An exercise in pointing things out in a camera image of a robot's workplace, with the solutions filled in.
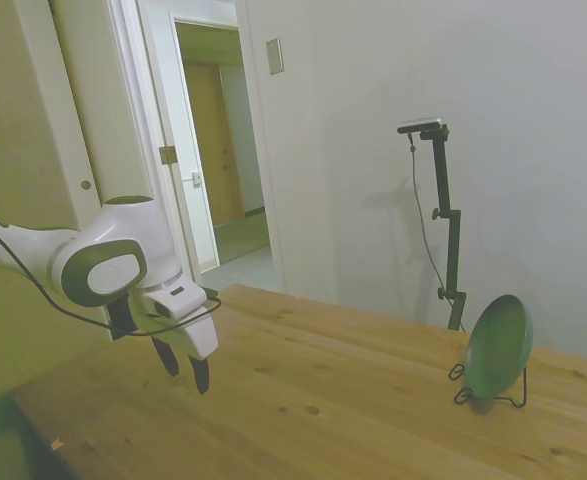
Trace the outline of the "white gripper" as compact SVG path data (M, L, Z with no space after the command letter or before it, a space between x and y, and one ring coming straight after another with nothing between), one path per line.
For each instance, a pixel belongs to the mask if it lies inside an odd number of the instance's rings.
M188 353L198 392L210 388L207 357L218 347L212 314L205 294L135 294L131 300L134 322L143 333L154 332L152 343L171 377L179 374L178 360L171 348Z

